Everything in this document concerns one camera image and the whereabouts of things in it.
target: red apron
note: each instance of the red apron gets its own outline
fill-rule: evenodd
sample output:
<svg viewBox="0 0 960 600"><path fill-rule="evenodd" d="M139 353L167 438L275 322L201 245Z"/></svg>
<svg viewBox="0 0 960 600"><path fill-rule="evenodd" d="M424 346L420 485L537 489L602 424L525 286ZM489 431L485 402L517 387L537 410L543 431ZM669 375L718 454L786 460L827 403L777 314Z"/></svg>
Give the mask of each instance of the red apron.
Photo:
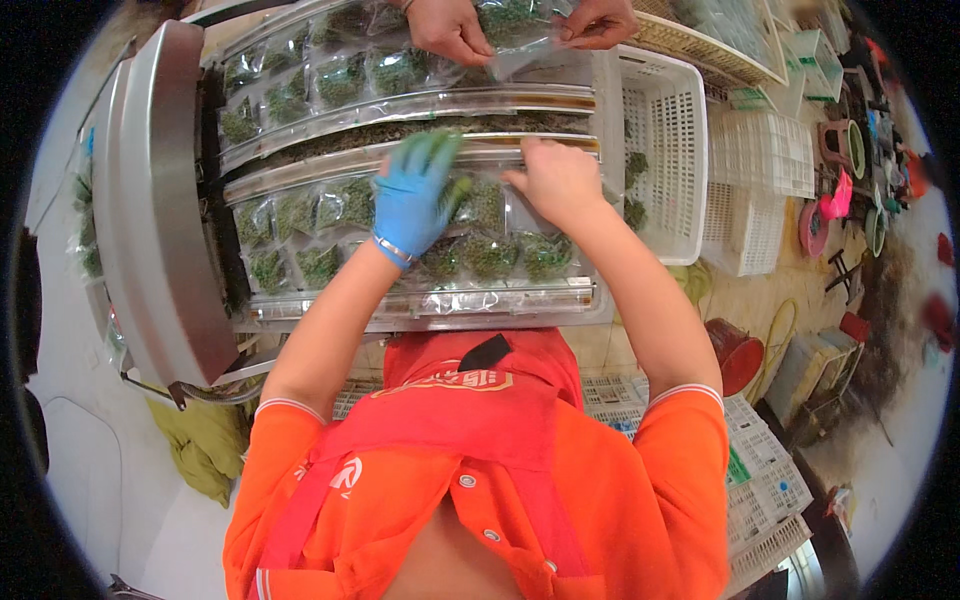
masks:
<svg viewBox="0 0 960 600"><path fill-rule="evenodd" d="M457 372L463 355L496 333L512 351L492 370ZM251 600L280 600L271 593L272 573L288 583L302 577L310 589L312 571L298 566L337 468L350 452L390 445L427 446L504 467L543 556L557 567L546 595L602 597L603 578L589 572L551 476L556 398L583 408L576 359L556 328L406 334L387 349L384 385L361 398L346 420L330 424L311 450L308 471L268 537Z"/></svg>

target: orange shirt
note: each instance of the orange shirt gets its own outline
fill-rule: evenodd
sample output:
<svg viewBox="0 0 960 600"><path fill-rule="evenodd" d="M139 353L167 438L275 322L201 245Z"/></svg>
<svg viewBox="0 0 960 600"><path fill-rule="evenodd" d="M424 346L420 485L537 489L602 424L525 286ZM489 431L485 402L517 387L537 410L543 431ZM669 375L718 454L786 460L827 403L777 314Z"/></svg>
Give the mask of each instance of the orange shirt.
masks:
<svg viewBox="0 0 960 600"><path fill-rule="evenodd" d="M670 390L650 403L631 445L557 400L553 477L608 598L714 600L722 592L729 455L722 407L706 386ZM271 527L323 434L323 420L294 400L274 398L258 409L224 545L231 600L247 597ZM524 596L549 597L549 557L502 466L391 447L349 454L337 470L302 564L336 575L319 578L325 590L314 588L311 597L380 597L447 493L461 522L508 565ZM464 475L472 485L463 485ZM498 540L485 537L488 531Z"/></svg>

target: silver bracelet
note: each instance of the silver bracelet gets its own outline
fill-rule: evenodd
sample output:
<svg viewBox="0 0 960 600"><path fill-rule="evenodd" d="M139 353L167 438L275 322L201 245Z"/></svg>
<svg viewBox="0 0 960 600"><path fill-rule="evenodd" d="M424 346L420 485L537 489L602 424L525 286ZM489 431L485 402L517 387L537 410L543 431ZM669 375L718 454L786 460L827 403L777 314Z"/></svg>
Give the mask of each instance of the silver bracelet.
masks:
<svg viewBox="0 0 960 600"><path fill-rule="evenodd" d="M397 258L399 258L400 260L402 260L404 263L406 263L406 264L408 264L408 265L411 264L411 263L413 263L414 257L413 257L412 255L404 252L403 250L401 250L400 248L394 246L393 244L391 244L391 243L388 242L387 240L383 239L382 237L380 237L380 236L378 236L378 235L375 235L375 236L373 237L373 241L376 242L377 246L379 246L380 248L383 248L383 249L386 250L387 252L393 254L394 256L396 256Z"/></svg>

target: forearm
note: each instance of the forearm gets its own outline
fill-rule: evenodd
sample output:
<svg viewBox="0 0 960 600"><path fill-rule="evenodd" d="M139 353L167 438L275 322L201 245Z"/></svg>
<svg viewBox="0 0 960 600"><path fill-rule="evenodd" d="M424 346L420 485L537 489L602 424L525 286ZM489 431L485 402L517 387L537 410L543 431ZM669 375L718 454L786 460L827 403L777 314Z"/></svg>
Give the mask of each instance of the forearm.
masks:
<svg viewBox="0 0 960 600"><path fill-rule="evenodd" d="M684 292L606 203L568 234L610 285L651 397L685 383L721 389L709 337Z"/></svg>
<svg viewBox="0 0 960 600"><path fill-rule="evenodd" d="M364 242L290 334L262 397L292 398L330 420L367 322L399 276L372 240Z"/></svg>

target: blue glove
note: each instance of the blue glove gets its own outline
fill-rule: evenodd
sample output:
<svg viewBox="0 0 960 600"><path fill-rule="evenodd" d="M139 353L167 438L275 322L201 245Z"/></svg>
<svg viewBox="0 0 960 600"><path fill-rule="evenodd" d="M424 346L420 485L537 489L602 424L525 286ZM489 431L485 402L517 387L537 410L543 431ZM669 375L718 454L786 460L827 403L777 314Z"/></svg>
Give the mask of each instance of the blue glove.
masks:
<svg viewBox="0 0 960 600"><path fill-rule="evenodd" d="M455 203L441 202L441 195L462 141L443 131L412 135L391 153L387 177L374 179L373 236L400 269L433 246L450 220Z"/></svg>

